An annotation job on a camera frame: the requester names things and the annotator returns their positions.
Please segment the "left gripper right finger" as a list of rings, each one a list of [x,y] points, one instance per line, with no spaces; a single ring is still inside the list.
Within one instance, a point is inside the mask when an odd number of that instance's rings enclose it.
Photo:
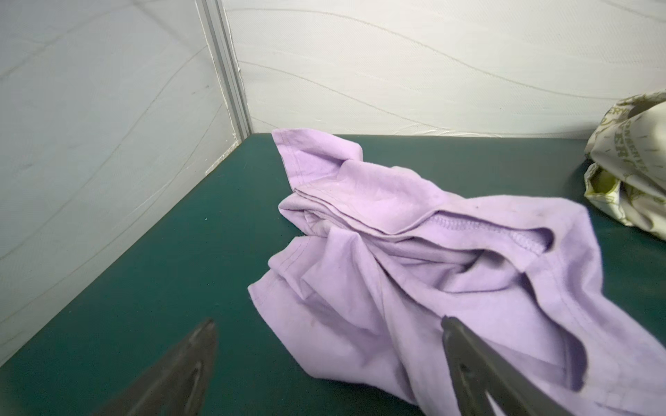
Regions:
[[[456,317],[442,318],[442,345],[463,415],[568,415]]]

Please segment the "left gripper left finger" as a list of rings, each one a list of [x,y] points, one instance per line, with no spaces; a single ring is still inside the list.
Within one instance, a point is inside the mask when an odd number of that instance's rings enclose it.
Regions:
[[[98,415],[198,415],[213,376],[218,329],[201,322]]]

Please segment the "purple cloth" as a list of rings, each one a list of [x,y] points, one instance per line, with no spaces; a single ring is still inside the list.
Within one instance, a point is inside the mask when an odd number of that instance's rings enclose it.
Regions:
[[[466,324],[577,415],[662,415],[665,349],[604,297],[588,211],[566,199],[465,199],[311,129],[272,138],[301,232],[249,293],[307,374],[458,408],[442,319]]]

